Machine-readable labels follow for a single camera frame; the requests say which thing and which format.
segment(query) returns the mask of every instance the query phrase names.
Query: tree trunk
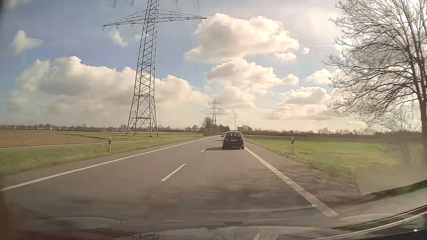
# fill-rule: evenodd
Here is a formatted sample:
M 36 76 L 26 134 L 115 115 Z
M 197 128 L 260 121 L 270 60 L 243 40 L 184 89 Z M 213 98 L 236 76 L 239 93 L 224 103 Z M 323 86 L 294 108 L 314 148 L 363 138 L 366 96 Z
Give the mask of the tree trunk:
M 418 101 L 420 104 L 420 114 L 421 114 L 421 129 L 422 129 L 422 141 L 424 149 L 424 161 L 427 163 L 427 109 L 426 102 L 423 100 Z

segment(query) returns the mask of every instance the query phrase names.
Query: black car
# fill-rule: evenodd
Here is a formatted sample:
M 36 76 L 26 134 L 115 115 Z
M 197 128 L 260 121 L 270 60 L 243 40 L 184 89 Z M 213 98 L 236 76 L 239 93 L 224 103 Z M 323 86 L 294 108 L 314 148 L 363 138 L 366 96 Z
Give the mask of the black car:
M 229 147 L 239 147 L 245 149 L 245 139 L 240 132 L 226 132 L 222 138 L 222 149 Z

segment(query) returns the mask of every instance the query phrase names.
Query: roadside post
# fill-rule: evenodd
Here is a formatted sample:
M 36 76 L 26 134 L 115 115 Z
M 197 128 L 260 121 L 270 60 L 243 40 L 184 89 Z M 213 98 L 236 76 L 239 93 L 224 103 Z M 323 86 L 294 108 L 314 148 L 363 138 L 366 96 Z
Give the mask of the roadside post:
M 292 154 L 294 153 L 293 152 L 293 137 L 291 137 L 291 150 L 292 150 Z
M 109 151 L 111 151 L 111 137 L 110 137 L 110 139 L 108 140 L 108 150 L 107 150 L 108 152 Z

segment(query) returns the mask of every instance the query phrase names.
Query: transmission tower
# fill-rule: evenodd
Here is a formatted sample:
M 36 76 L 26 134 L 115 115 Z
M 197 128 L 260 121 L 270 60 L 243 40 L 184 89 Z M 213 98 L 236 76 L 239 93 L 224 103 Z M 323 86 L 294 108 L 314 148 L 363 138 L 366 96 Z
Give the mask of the transmission tower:
M 216 97 L 213 97 L 213 102 L 210 102 L 208 104 L 210 107 L 207 108 L 206 110 L 212 110 L 212 113 L 206 113 L 205 115 L 212 115 L 212 124 L 216 125 L 216 116 L 222 115 L 222 114 L 216 113 L 217 110 L 223 110 L 222 108 L 217 107 L 217 105 L 221 105 L 221 103 L 216 101 Z
M 234 114 L 234 130 L 237 131 L 237 113 Z
M 155 77 L 155 52 L 157 23 L 206 19 L 203 17 L 184 14 L 180 12 L 166 11 L 159 9 L 160 0 L 148 0 L 147 9 L 107 23 L 102 26 L 142 24 L 141 44 L 139 47 L 138 63 L 135 77 L 135 87 L 129 113 L 128 128 L 126 135 L 133 130 L 134 135 L 144 126 L 152 136 L 153 131 L 158 136 L 156 108 L 154 103 L 154 77 Z

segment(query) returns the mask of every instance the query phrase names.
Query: road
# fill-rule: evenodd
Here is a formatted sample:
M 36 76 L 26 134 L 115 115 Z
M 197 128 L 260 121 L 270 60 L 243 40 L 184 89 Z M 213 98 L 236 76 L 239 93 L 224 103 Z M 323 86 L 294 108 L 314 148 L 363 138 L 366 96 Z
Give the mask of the road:
M 316 227 L 342 217 L 263 161 L 254 145 L 222 150 L 213 136 L 22 173 L 2 184 L 13 209 L 47 215 L 102 214 L 137 223 L 280 219 Z

